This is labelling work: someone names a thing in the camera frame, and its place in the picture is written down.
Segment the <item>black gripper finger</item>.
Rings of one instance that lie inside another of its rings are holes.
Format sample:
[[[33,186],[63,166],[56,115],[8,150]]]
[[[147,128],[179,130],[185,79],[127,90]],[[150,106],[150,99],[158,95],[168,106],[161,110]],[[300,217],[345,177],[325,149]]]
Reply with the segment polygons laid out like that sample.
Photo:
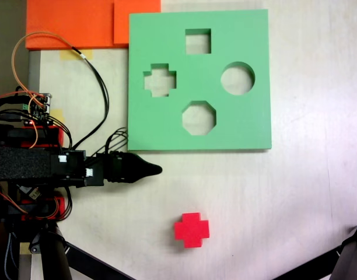
[[[150,163],[134,153],[127,153],[127,165],[130,169],[162,169],[161,166]]]
[[[162,169],[131,171],[127,175],[127,183],[135,183],[142,178],[155,176],[161,173]]]

